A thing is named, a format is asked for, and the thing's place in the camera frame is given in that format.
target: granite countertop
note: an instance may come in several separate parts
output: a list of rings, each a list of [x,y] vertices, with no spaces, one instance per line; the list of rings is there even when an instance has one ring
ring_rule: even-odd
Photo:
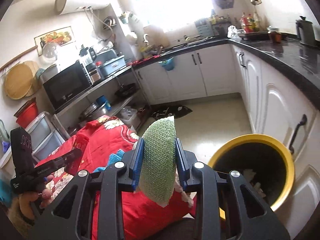
[[[320,110],[320,49],[304,46],[295,39],[287,38],[286,41],[276,45],[269,40],[212,39],[178,48],[166,55],[143,61],[134,66],[134,69],[197,49],[228,43],[243,48],[272,65],[294,83],[313,105]]]

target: black handheld controller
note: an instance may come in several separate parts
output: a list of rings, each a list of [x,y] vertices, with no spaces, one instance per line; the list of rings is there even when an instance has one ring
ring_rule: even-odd
[[[35,167],[32,158],[31,136],[22,127],[12,130],[10,136],[16,172],[16,177],[11,180],[11,188],[15,194],[27,191],[42,192],[45,187],[45,177],[82,157],[82,151],[75,148],[56,159]]]

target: cabinet handle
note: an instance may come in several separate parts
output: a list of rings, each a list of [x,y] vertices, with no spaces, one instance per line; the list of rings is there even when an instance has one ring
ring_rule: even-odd
[[[193,63],[194,63],[195,65],[197,65],[196,60],[195,60],[195,56],[194,56],[193,54],[191,54],[191,56],[192,56],[192,59],[193,59]]]
[[[298,130],[301,126],[305,125],[307,123],[307,121],[308,121],[307,116],[305,114],[303,114],[301,121],[297,124],[296,128],[294,129],[294,133],[293,133],[293,136],[292,136],[290,144],[289,144],[289,151],[291,152],[291,154],[294,154],[294,148],[292,145],[294,143],[294,140],[296,139]]]
[[[241,61],[241,57],[240,57],[240,56],[241,56],[241,54],[239,53],[239,54],[238,54],[238,59],[239,59],[239,62],[240,62],[240,66],[241,66],[241,67],[243,67],[243,65],[242,65],[242,61]]]
[[[247,68],[247,67],[244,65],[243,56],[244,56],[244,53],[241,53],[241,54],[240,54],[240,57],[241,57],[242,66],[243,66],[244,68]]]
[[[202,61],[201,61],[201,59],[200,59],[200,55],[199,55],[199,53],[197,53],[198,54],[198,59],[199,59],[199,61],[200,61],[200,64],[202,64]]]
[[[138,71],[138,75],[139,75],[139,77],[143,80],[142,76],[140,75],[140,71]]]

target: framed picture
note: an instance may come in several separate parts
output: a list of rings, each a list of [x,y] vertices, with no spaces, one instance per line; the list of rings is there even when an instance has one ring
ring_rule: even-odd
[[[39,56],[42,55],[43,47],[48,42],[55,42],[55,43],[58,43],[60,46],[63,46],[75,41],[76,39],[75,39],[75,36],[73,35],[71,26],[54,30],[54,31],[42,34],[38,37],[35,37],[35,43],[36,45],[38,45],[37,51]]]

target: green sponge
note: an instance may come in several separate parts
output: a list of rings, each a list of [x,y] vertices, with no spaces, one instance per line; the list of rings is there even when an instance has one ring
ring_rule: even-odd
[[[155,121],[142,137],[144,155],[139,188],[148,198],[165,207],[173,193],[176,173],[174,117]]]

